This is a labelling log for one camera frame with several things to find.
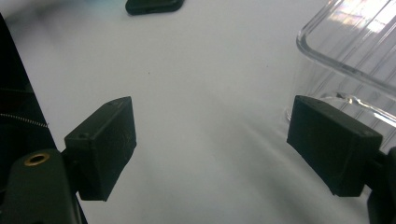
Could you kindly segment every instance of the white surface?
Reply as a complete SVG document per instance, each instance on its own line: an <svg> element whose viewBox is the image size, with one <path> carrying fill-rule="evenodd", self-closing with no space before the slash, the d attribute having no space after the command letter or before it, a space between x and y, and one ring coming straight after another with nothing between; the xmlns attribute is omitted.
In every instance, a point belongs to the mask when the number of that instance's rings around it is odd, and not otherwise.
<svg viewBox="0 0 396 224"><path fill-rule="evenodd" d="M0 1L59 149L97 107L133 97L138 146L90 223L368 223L286 140L295 36L324 0Z"/></svg>

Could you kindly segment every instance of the black plastic block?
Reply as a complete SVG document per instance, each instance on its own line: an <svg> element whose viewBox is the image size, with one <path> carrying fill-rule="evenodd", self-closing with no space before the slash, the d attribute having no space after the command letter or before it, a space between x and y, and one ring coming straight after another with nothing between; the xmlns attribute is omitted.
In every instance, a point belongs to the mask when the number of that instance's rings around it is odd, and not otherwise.
<svg viewBox="0 0 396 224"><path fill-rule="evenodd" d="M338 196L360 196L364 166L375 156L382 135L335 107L296 96L288 143Z"/></svg>
<svg viewBox="0 0 396 224"><path fill-rule="evenodd" d="M131 97L102 105L64 141L82 173L81 199L106 201L136 147Z"/></svg>

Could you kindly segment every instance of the clear plastic container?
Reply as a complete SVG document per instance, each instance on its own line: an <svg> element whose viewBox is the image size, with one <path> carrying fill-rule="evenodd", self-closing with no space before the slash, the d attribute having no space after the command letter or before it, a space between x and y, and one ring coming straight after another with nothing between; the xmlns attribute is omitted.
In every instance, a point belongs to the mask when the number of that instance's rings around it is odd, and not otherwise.
<svg viewBox="0 0 396 224"><path fill-rule="evenodd" d="M298 34L295 95L325 101L396 147L396 0L329 1Z"/></svg>

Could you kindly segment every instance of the metal spring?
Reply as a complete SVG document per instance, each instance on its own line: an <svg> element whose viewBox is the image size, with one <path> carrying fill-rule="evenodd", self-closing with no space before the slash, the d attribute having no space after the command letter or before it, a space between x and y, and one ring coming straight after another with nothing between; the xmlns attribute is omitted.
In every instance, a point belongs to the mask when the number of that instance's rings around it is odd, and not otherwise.
<svg viewBox="0 0 396 224"><path fill-rule="evenodd" d="M31 119L26 119L26 118L22 118L19 116L15 116L15 115L9 115L9 114L0 114L0 117L4 117L4 118L9 118L9 119L17 119L19 121L25 122L25 123L29 123L29 124L33 124L42 128L48 128L48 125L45 123L41 123L41 122L37 122Z"/></svg>

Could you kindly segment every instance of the screw hole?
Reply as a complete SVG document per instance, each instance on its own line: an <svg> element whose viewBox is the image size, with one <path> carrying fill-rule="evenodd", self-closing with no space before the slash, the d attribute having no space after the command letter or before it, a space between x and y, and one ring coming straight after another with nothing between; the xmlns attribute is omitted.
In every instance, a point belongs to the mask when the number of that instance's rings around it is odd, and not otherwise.
<svg viewBox="0 0 396 224"><path fill-rule="evenodd" d="M25 166L36 166L38 164L47 161L50 158L50 154L48 153L38 153L31 157L29 157L25 162Z"/></svg>

